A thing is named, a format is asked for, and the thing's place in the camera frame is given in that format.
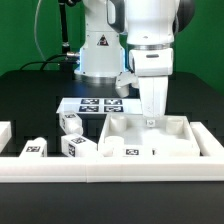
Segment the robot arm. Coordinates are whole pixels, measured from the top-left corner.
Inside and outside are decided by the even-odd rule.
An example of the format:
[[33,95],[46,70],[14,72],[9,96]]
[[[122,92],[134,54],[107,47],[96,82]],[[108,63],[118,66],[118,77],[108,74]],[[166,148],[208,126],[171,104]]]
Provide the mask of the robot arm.
[[[133,71],[117,78],[118,93],[125,97],[129,83],[138,86],[147,119],[165,113],[168,75],[173,73],[174,30],[177,33],[189,23],[193,9],[192,0],[107,0],[108,23],[117,32],[128,33],[129,67]],[[183,12],[188,16],[185,23],[179,21]]]

